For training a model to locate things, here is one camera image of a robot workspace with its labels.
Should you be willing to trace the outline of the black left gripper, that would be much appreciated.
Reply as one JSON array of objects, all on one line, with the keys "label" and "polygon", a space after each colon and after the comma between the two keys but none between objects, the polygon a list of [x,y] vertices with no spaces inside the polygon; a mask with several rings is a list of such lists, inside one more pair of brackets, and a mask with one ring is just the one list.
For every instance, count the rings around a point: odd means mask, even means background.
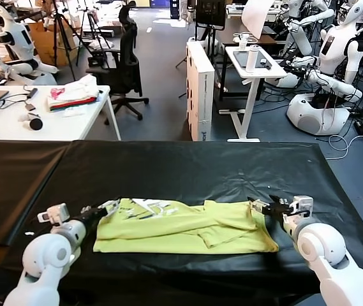
[{"label": "black left gripper", "polygon": [[79,216],[79,221],[85,225],[97,224],[102,217],[114,215],[120,205],[120,199],[108,200],[100,208],[90,208]]}]

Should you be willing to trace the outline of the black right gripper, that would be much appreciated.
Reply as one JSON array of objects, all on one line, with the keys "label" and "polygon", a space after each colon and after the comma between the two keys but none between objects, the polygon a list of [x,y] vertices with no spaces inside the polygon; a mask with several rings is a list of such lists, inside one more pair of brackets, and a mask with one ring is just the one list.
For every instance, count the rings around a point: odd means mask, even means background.
[{"label": "black right gripper", "polygon": [[292,208],[287,205],[286,198],[281,198],[272,194],[270,194],[269,197],[274,203],[268,204],[266,206],[264,206],[264,202],[262,200],[256,200],[254,198],[248,197],[249,207],[251,210],[257,211],[258,213],[271,216],[282,216],[283,214],[292,213]]}]

